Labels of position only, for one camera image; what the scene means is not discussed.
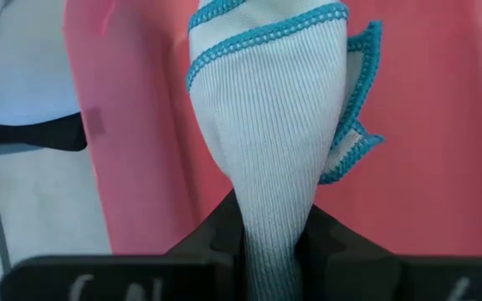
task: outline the ribbed fabric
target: ribbed fabric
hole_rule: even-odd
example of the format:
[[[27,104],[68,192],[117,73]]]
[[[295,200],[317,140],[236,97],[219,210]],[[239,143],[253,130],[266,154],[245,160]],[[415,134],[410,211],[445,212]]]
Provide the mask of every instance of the ribbed fabric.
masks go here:
[[[301,300],[295,244],[345,93],[346,19],[342,4],[326,3],[298,12],[308,18],[285,18],[285,23],[257,24],[247,21],[251,14],[239,14],[238,23],[252,25],[233,37],[238,43],[219,47],[206,59],[198,59],[200,51],[192,57],[192,104],[213,159],[236,191],[253,301]],[[193,32],[190,38],[192,49],[214,46],[197,45],[210,38]],[[251,38],[261,43],[251,44]]]

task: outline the blue stitched edge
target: blue stitched edge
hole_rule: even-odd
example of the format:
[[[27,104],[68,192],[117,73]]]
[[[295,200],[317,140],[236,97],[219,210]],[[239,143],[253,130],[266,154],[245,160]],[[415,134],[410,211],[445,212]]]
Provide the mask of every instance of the blue stitched edge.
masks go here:
[[[347,52],[360,51],[364,54],[361,64],[361,72],[352,91],[351,97],[346,102],[346,108],[338,121],[336,135],[332,141],[332,148],[343,140],[351,129],[354,121],[360,114],[360,109],[366,101],[381,57],[382,23],[370,22],[366,30],[355,37],[347,39]]]
[[[192,15],[187,31],[189,32],[196,26],[223,15],[245,2],[246,0],[215,0],[198,9],[198,11]]]
[[[375,146],[384,142],[384,138],[380,135],[369,135],[362,124],[357,120],[353,123],[351,128],[362,135],[362,138],[347,152],[338,166],[336,166],[331,172],[323,173],[320,176],[320,185],[332,184],[339,181]]]
[[[297,33],[300,30],[309,28],[317,23],[349,18],[349,9],[343,3],[331,3],[319,8],[302,13],[299,16],[286,19],[284,21],[265,25],[260,28],[250,29],[237,36],[227,38],[210,49],[200,54],[194,60],[187,73],[187,90],[191,89],[192,82],[198,72],[207,64],[225,55],[235,53],[239,50],[268,43],[278,38],[283,38]]]

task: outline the gray floor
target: gray floor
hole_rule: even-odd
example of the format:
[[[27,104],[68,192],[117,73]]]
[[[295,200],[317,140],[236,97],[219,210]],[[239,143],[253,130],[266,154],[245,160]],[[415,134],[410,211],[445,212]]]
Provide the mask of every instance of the gray floor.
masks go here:
[[[0,156],[0,212],[11,263],[44,254],[110,253],[87,151]]]

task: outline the blue trim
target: blue trim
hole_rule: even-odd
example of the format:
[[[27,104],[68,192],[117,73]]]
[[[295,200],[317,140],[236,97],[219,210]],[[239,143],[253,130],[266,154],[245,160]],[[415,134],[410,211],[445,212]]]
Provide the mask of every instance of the blue trim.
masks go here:
[[[209,3],[208,5],[198,9],[198,11],[192,15],[191,19],[189,20],[188,31],[191,31],[191,29],[202,23],[231,11],[245,2],[246,0],[215,0]]]
[[[375,146],[384,142],[384,138],[380,135],[369,135],[366,133],[364,127],[358,121],[354,122],[353,129],[363,137],[347,152],[338,166],[334,167],[331,172],[321,175],[319,179],[320,185],[332,184],[341,180],[359,160],[367,155]]]
[[[351,129],[373,85],[381,57],[381,37],[382,23],[370,22],[364,32],[347,40],[347,52],[359,51],[364,55],[360,76],[338,122],[331,149],[338,145]]]
[[[215,59],[219,59],[225,55],[235,53],[245,48],[253,47],[263,43],[268,43],[279,38],[283,38],[297,33],[303,29],[309,28],[317,23],[323,23],[332,20],[340,20],[349,18],[349,9],[343,3],[331,3],[323,5],[319,8],[312,9],[307,13],[286,19],[284,21],[250,29],[244,33],[218,43],[210,49],[200,54],[191,64],[191,68],[187,74],[187,90],[191,89],[191,85],[198,72],[207,64]]]

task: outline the red fabric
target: red fabric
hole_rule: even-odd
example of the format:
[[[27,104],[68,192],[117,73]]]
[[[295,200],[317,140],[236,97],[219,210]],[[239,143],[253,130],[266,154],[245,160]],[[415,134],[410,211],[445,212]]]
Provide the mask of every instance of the red fabric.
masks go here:
[[[482,1],[350,0],[384,23],[361,120],[387,142],[316,203],[399,253],[482,254]],[[197,0],[68,0],[64,33],[115,253],[162,253],[231,189],[185,93]]]

